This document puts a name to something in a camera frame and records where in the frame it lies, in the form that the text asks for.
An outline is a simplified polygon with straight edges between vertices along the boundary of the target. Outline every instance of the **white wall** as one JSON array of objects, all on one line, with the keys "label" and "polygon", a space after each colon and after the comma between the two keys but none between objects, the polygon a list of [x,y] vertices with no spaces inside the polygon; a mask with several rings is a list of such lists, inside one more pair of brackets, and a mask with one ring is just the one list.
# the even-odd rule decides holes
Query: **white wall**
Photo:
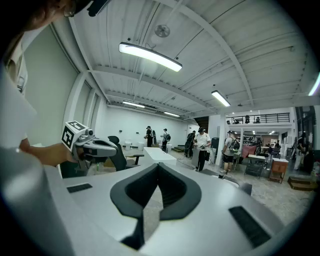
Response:
[{"label": "white wall", "polygon": [[50,27],[46,27],[24,53],[28,81],[25,98],[37,111],[27,131],[31,145],[49,146],[61,139],[67,99],[77,71],[60,48]]},{"label": "white wall", "polygon": [[136,147],[138,142],[145,141],[147,126],[151,126],[155,130],[157,140],[162,140],[160,135],[163,134],[164,128],[167,128],[171,135],[170,143],[176,147],[186,143],[188,125],[193,125],[192,123],[112,107],[101,109],[99,112],[101,112],[101,116],[98,116],[97,124],[101,121],[102,125],[101,128],[95,129],[97,137],[103,139],[108,136],[117,136],[121,144],[126,139],[131,139],[132,145]]}]

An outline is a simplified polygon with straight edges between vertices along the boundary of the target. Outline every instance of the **office chair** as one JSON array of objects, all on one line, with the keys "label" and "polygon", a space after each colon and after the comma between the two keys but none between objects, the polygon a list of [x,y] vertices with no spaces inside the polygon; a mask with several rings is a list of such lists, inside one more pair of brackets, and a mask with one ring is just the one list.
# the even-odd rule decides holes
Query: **office chair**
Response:
[{"label": "office chair", "polygon": [[108,139],[118,147],[118,153],[114,156],[110,156],[112,163],[114,164],[115,170],[122,171],[125,169],[130,169],[138,166],[139,157],[144,157],[144,154],[134,154],[128,156],[129,158],[136,158],[126,160],[124,153],[122,151],[121,145],[119,144],[119,138],[117,136],[108,136]]}]

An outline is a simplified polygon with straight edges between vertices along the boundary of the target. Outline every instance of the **wooden cabinet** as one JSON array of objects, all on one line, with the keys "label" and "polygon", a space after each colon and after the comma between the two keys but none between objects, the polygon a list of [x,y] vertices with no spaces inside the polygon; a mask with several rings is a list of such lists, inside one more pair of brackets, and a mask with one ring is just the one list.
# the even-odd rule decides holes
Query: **wooden cabinet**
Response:
[{"label": "wooden cabinet", "polygon": [[272,159],[272,166],[269,174],[269,180],[270,181],[282,181],[284,180],[287,167],[288,167],[288,161],[285,159]]}]

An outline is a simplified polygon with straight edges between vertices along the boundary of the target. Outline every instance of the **black rubber pad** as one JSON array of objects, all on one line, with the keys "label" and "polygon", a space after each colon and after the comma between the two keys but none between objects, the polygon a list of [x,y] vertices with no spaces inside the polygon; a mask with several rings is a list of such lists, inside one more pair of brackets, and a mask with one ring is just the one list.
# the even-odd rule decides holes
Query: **black rubber pad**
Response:
[{"label": "black rubber pad", "polygon": [[230,208],[229,212],[254,248],[262,245],[271,238],[242,206]]},{"label": "black rubber pad", "polygon": [[66,189],[69,191],[69,193],[75,193],[82,190],[87,190],[92,188],[92,186],[89,183],[81,184],[81,185],[75,185],[75,186],[68,186]]}]

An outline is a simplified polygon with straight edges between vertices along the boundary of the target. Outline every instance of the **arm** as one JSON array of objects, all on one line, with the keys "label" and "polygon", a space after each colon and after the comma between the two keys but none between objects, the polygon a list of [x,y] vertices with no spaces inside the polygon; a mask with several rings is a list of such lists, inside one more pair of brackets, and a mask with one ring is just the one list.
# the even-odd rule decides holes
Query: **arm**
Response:
[{"label": "arm", "polygon": [[74,162],[71,152],[62,143],[46,147],[30,146],[28,138],[20,143],[20,149],[38,158],[43,165],[57,166],[65,161]]}]

